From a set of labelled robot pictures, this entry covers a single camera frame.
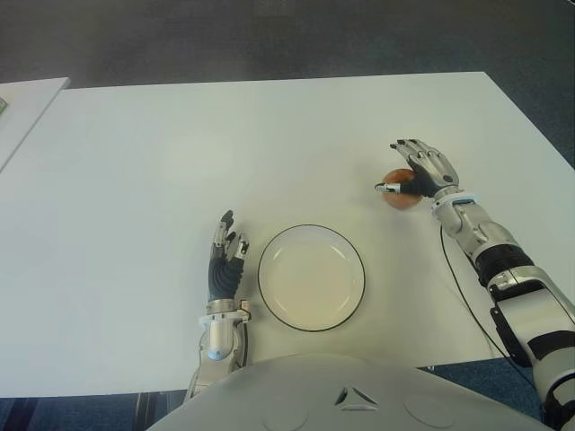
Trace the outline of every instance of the black cable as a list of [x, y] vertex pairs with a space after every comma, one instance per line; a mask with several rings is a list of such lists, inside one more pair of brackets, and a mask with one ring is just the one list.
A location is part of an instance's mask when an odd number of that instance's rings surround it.
[[243, 365], [248, 363], [248, 325], [243, 323]]
[[485, 335], [485, 337], [487, 337], [487, 339], [491, 342], [491, 344], [497, 348], [497, 350], [501, 353], [501, 355], [505, 358], [505, 360], [507, 361], [507, 363], [511, 366], [511, 368], [513, 368], [515, 371], [517, 371], [517, 373], [521, 376], [521, 378], [523, 380], [525, 380], [527, 383], [529, 383], [529, 386], [531, 386], [533, 388], [534, 391], [536, 391], [535, 386], [529, 381], [529, 379], [527, 379], [525, 377], [525, 375], [521, 372], [521, 370], [519, 370], [519, 368], [513, 364], [513, 362], [511, 361], [511, 359], [509, 359], [507, 356], [505, 356], [505, 353], [503, 353], [503, 350], [500, 349], [500, 347], [495, 343], [495, 341], [493, 341], [493, 339], [491, 338], [491, 335], [489, 335], [489, 333], [487, 333], [487, 330], [480, 324], [479, 320], [477, 319], [477, 317], [475, 316], [475, 313], [473, 312], [473, 310], [471, 309], [471, 306], [469, 305], [469, 303], [467, 302], [467, 299], [465, 298], [464, 292], [463, 290], [461, 290], [461, 286], [459, 285], [459, 281], [457, 280], [457, 276], [455, 271], [453, 270], [453, 267], [451, 266], [451, 262], [449, 261], [449, 257], [447, 256], [447, 252], [446, 252], [446, 245], [443, 241], [443, 226], [439, 227], [439, 238], [441, 239], [441, 249], [443, 250], [443, 255], [446, 258], [446, 262], [447, 265], [449, 266], [449, 270], [451, 271], [451, 275], [453, 276], [454, 281], [456, 282], [457, 285], [457, 290], [459, 291], [459, 294], [461, 295], [462, 299], [464, 300], [464, 303], [467, 307], [467, 310], [469, 311], [469, 313], [471, 314], [471, 317], [473, 317], [473, 320], [475, 321], [475, 323], [477, 323], [477, 326], [479, 326], [479, 329], [482, 330], [483, 335]]

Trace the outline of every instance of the robotic arm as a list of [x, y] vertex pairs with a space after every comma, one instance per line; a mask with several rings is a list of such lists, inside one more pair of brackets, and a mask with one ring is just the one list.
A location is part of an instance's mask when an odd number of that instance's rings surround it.
[[523, 252], [511, 233], [491, 220], [437, 149], [400, 139], [396, 149], [415, 172], [383, 192], [433, 198], [433, 215], [455, 239], [493, 301], [491, 317], [511, 358], [533, 368], [542, 418], [554, 429], [575, 426], [575, 308]]
[[237, 250], [227, 258], [235, 232], [228, 234], [234, 213], [227, 211], [217, 224], [209, 259], [207, 314], [199, 319], [204, 334], [199, 342], [199, 367], [193, 375], [186, 400], [246, 365], [247, 326], [251, 319], [247, 301], [235, 300], [243, 273], [243, 261], [250, 247], [240, 234]]

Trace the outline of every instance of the plate rim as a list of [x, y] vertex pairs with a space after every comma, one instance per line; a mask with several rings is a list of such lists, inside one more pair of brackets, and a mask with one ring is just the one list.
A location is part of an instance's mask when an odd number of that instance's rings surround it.
[[[291, 230], [291, 229], [296, 229], [297, 227], [305, 227], [305, 226], [312, 226], [312, 227], [320, 227], [322, 229], [326, 229], [328, 231], [331, 231], [333, 233], [335, 233], [336, 235], [339, 235], [341, 238], [343, 238], [343, 240], [349, 244], [349, 246], [351, 247], [351, 249], [356, 253], [356, 256], [359, 259], [359, 265], [361, 266], [361, 272], [363, 274], [363, 283], [361, 285], [361, 296], [359, 297], [358, 303], [356, 304], [356, 306], [354, 307], [354, 309], [351, 311], [351, 313], [348, 315], [348, 317], [346, 317], [344, 320], [336, 323], [335, 325], [330, 326], [329, 328], [324, 328], [322, 330], [305, 330], [303, 328], [298, 328], [297, 326], [294, 326], [292, 324], [287, 323], [286, 321], [284, 321], [283, 319], [279, 318], [278, 315], [276, 313], [274, 313], [271, 308], [270, 305], [268, 304], [268, 302], [266, 301], [266, 298], [263, 294], [263, 292], [261, 291], [261, 280], [260, 280], [260, 273], [261, 273], [261, 261], [263, 260], [263, 256], [266, 254], [266, 251], [268, 250], [269, 246], [274, 242], [274, 240], [276, 238], [278, 238], [281, 234]], [[354, 245], [341, 233], [337, 232], [335, 229], [332, 229], [331, 227], [327, 227], [324, 226], [322, 224], [296, 224], [294, 226], [290, 226], [282, 231], [280, 231], [279, 233], [275, 234], [266, 244], [266, 246], [264, 247], [263, 251], [261, 252], [261, 256], [260, 256], [260, 262], [258, 263], [258, 289], [260, 290], [260, 295], [261, 295], [261, 299], [263, 300], [263, 303], [266, 304], [266, 308], [271, 312], [271, 314], [278, 319], [279, 321], [281, 321], [284, 325], [288, 326], [289, 328], [293, 328], [294, 330], [301, 330], [302, 332], [324, 332], [326, 330], [332, 330], [333, 328], [337, 328], [338, 326], [341, 326], [343, 323], [345, 323], [346, 321], [349, 320], [349, 318], [351, 318], [351, 316], [353, 316], [356, 312], [356, 310], [359, 308], [359, 305], [361, 304], [361, 302], [363, 301], [363, 297], [366, 293], [366, 269], [364, 267], [363, 264], [363, 260], [361, 259], [361, 256], [359, 256], [358, 250], [354, 247]]]

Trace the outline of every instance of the white plate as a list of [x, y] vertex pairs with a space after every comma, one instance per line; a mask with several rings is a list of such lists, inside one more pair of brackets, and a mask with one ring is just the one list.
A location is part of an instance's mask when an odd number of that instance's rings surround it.
[[299, 330], [328, 330], [356, 311], [363, 265], [353, 246], [326, 227], [304, 224], [278, 234], [263, 251], [258, 274], [270, 311]]

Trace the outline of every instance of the white table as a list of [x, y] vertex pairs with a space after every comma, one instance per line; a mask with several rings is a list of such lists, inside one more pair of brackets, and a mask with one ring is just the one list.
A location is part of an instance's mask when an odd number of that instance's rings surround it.
[[0, 97], [8, 102], [0, 114], [0, 172], [58, 92], [67, 85], [67, 78], [0, 84]]
[[[575, 298], [574, 171], [483, 73], [66, 90], [0, 178], [0, 397], [186, 387], [228, 208], [252, 241], [238, 295], [252, 300], [252, 361], [494, 357], [429, 202], [400, 213], [373, 191], [405, 165], [388, 148], [399, 137], [440, 148]], [[259, 295], [261, 252], [294, 224], [331, 227], [363, 259], [363, 301], [334, 330], [292, 330]], [[490, 299], [451, 241], [447, 251], [494, 333]]]

